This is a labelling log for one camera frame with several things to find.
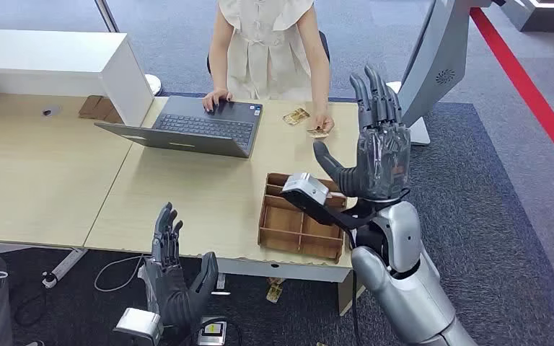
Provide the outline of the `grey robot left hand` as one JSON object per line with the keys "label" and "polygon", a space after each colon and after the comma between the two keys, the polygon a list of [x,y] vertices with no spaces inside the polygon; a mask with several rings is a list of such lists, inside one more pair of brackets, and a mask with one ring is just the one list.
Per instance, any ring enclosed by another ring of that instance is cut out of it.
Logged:
{"label": "grey robot left hand", "polygon": [[190,334],[201,325],[211,292],[216,286],[219,266],[214,252],[201,258],[201,268],[190,286],[186,285],[180,261],[179,237],[183,221],[170,202],[157,217],[151,241],[151,257],[146,263],[162,322]]}

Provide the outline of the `person's right hand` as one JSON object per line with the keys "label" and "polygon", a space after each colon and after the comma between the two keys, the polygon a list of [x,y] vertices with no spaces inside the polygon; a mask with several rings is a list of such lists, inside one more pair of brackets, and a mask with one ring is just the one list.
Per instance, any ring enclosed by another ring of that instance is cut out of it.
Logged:
{"label": "person's right hand", "polygon": [[221,101],[230,102],[232,93],[227,89],[215,89],[202,99],[202,105],[206,112],[214,112],[220,107]]}

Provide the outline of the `person's left hand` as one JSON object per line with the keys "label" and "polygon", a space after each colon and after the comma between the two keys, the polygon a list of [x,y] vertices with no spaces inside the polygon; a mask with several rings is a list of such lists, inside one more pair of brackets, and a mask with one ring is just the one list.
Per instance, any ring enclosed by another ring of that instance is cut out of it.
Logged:
{"label": "person's left hand", "polygon": [[333,127],[334,120],[327,111],[315,112],[313,114],[311,131],[328,134]]}

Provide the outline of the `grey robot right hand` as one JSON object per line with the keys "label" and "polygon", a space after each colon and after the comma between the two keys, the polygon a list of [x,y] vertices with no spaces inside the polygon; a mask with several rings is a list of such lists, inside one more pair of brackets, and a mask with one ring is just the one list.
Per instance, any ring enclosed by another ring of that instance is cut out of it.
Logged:
{"label": "grey robot right hand", "polygon": [[313,143],[315,158],[347,197],[398,199],[408,181],[410,130],[403,123],[396,92],[371,65],[365,65],[364,73],[368,83],[356,73],[349,77],[358,105],[356,165],[343,167],[319,140]]}

